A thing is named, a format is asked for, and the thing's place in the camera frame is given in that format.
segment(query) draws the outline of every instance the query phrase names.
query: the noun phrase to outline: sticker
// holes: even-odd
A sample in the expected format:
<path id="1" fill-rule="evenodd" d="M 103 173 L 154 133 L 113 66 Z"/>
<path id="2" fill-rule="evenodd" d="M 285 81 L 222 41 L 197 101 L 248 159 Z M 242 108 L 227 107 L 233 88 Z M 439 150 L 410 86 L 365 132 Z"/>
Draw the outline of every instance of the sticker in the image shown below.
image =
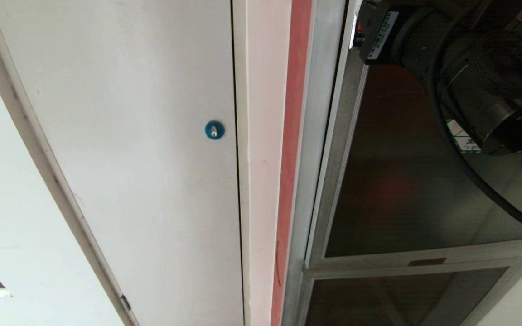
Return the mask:
<path id="1" fill-rule="evenodd" d="M 458 146 L 458 150 L 462 154 L 480 154 L 482 152 L 479 145 L 462 129 L 456 120 L 447 120 L 447 125 L 456 146 Z"/>
<path id="2" fill-rule="evenodd" d="M 392 27 L 398 18 L 398 13 L 399 12 L 388 12 L 386 14 L 386 18 L 384 18 L 382 26 L 377 32 L 376 40 L 373 42 L 372 49 L 368 54 L 368 60 L 375 60 L 380 55 L 384 43 L 386 43 L 386 39 L 388 39 L 388 35 L 390 35 L 390 31 L 392 31 Z"/>

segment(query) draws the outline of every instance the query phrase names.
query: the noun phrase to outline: door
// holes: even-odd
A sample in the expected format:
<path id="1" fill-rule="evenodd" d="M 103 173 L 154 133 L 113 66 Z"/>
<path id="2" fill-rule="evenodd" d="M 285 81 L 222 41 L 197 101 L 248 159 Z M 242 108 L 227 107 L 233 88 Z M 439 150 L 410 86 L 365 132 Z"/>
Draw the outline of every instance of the door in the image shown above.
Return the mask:
<path id="1" fill-rule="evenodd" d="M 230 0 L 0 0 L 1 40 L 139 324 L 242 325 Z"/>

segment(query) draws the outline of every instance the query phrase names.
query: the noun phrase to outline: glass panel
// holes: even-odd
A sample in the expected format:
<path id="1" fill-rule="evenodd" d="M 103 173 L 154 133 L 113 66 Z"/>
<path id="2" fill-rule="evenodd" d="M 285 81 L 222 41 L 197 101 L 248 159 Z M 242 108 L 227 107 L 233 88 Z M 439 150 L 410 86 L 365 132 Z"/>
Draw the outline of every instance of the glass panel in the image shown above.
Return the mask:
<path id="1" fill-rule="evenodd" d="M 507 268 L 317 280 L 307 326 L 458 326 Z"/>
<path id="2" fill-rule="evenodd" d="M 522 153 L 465 154 L 522 210 Z M 400 67 L 371 66 L 326 256 L 522 239 L 522 225 L 456 169 L 423 87 Z"/>

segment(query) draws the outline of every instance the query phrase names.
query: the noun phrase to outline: black cable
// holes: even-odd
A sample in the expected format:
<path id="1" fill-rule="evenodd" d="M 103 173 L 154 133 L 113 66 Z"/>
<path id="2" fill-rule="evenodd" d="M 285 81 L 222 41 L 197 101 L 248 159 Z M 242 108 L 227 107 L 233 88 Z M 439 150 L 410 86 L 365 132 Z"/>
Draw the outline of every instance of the black cable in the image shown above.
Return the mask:
<path id="1" fill-rule="evenodd" d="M 432 54 L 430 65 L 429 65 L 429 73 L 427 78 L 427 91 L 430 97 L 430 101 L 433 107 L 433 111 L 435 112 L 435 121 L 436 125 L 439 128 L 439 132 L 442 138 L 447 143 L 447 148 L 452 154 L 456 165 L 458 168 L 474 183 L 474 185 L 484 192 L 484 194 L 491 198 L 495 204 L 499 205 L 505 212 L 507 212 L 511 217 L 516 219 L 519 223 L 522 224 L 522 212 L 518 210 L 515 206 L 513 206 L 510 202 L 508 202 L 503 196 L 501 196 L 498 192 L 496 192 L 485 180 L 476 171 L 466 162 L 462 154 L 458 151 L 458 147 L 454 143 L 450 132 L 448 130 L 448 126 L 444 120 L 444 115 L 442 112 L 441 103 L 439 100 L 439 96 L 437 94 L 436 89 L 436 72 L 438 68 L 438 64 L 440 62 L 441 54 L 443 53 L 445 46 L 447 44 L 447 39 L 450 37 L 452 31 L 460 24 L 460 22 L 468 16 L 468 14 L 474 9 L 474 6 L 469 6 L 464 9 L 455 19 L 448 25 L 447 29 L 444 31 L 443 36 L 438 41 L 435 51 Z"/>

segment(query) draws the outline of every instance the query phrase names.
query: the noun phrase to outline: aluminum frame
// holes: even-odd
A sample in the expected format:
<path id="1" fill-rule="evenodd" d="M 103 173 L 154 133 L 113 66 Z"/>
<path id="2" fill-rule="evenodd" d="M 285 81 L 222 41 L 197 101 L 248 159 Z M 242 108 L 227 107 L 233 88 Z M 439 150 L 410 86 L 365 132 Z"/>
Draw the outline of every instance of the aluminum frame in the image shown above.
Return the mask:
<path id="1" fill-rule="evenodd" d="M 325 257 L 368 67 L 361 62 L 356 50 L 348 50 L 346 47 L 349 46 L 353 18 L 361 1 L 348 0 L 345 16 L 332 14 L 332 11 L 335 12 L 334 7 L 337 10 L 339 8 L 335 5 L 325 5 L 323 2 L 323 0 L 313 1 L 309 60 L 307 60 L 309 73 L 306 74 L 304 91 L 303 125 L 296 176 L 297 190 L 292 212 L 281 324 L 282 326 L 305 325 L 313 284 L 316 280 L 404 276 L 508 267 L 461 324 L 462 326 L 476 325 L 522 276 L 522 240 L 387 254 Z M 323 24 L 325 17 L 329 19 L 327 24 Z M 338 64 L 332 67 L 331 37 L 335 38 L 336 33 L 340 45 L 336 47 L 339 48 L 336 54 Z M 335 80 L 332 81 L 331 75 L 324 73 L 325 69 L 335 72 Z M 329 117 L 323 114 L 324 98 L 331 99 Z M 316 99 L 321 99 L 319 105 L 315 105 Z M 316 155 L 320 155 L 321 165 L 315 164 Z M 444 258 L 443 264 L 408 266 L 413 260 L 437 258 Z"/>

